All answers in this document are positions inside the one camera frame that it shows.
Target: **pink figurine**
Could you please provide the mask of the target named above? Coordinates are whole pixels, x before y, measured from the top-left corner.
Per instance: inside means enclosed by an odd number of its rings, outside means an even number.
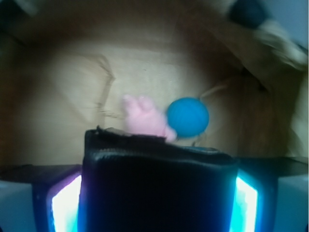
[[[123,100],[128,133],[165,137],[168,142],[176,139],[177,134],[168,125],[167,117],[157,109],[151,98],[125,95]]]

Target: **dark object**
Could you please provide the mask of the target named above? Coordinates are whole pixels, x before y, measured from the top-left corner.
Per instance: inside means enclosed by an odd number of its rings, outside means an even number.
[[[231,7],[229,18],[244,27],[255,29],[268,15],[256,0],[238,0]]]
[[[85,135],[81,232],[227,232],[237,162],[148,136]]]

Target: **pink plush toy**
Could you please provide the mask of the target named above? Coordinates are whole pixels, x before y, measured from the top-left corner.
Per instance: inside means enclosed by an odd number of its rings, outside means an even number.
[[[165,114],[157,109],[152,99],[125,95],[123,100],[128,133],[165,137],[168,142],[176,139],[176,132],[169,127]]]

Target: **blue ball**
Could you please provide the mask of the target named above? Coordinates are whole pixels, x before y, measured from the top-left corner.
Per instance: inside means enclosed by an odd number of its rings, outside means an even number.
[[[167,111],[168,123],[178,137],[190,138],[204,132],[209,123],[206,106],[195,98],[180,98]]]

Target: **glowing blue light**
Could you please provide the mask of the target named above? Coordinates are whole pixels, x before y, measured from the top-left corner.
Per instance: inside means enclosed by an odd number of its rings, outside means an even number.
[[[52,199],[56,232],[76,232],[79,193],[82,177],[78,176]]]
[[[236,178],[230,232],[254,232],[258,192],[240,177]]]

